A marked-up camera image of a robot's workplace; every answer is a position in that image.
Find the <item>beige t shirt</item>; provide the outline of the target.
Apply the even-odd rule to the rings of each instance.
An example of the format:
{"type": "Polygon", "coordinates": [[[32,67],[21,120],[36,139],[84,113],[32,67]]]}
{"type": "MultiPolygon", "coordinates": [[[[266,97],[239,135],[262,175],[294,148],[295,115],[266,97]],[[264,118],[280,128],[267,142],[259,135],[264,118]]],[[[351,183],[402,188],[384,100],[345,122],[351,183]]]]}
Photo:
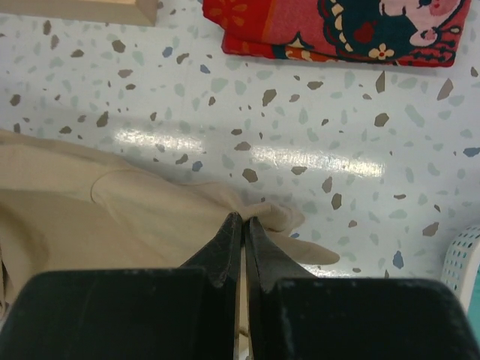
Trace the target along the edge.
{"type": "Polygon", "coordinates": [[[42,272],[180,266],[232,213],[258,218],[298,263],[339,260],[291,237],[305,220],[295,208],[247,204],[225,184],[172,183],[111,153],[2,131],[1,312],[42,272]]]}

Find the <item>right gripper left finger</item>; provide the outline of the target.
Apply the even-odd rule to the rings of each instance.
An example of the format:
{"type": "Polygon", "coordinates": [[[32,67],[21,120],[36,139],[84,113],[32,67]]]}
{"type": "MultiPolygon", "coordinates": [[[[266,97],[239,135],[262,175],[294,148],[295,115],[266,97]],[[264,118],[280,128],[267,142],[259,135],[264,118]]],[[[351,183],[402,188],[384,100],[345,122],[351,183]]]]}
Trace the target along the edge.
{"type": "Polygon", "coordinates": [[[50,271],[22,289],[3,359],[237,359],[241,218],[178,268],[50,271]]]}

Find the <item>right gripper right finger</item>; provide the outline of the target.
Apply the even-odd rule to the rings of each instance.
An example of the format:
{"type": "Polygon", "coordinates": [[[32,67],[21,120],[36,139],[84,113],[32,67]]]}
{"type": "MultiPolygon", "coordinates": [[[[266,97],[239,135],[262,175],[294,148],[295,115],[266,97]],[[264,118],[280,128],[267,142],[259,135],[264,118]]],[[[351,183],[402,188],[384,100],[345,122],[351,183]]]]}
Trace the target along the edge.
{"type": "Polygon", "coordinates": [[[434,280],[316,277],[257,219],[244,231],[252,359],[477,359],[452,291],[434,280]]]}

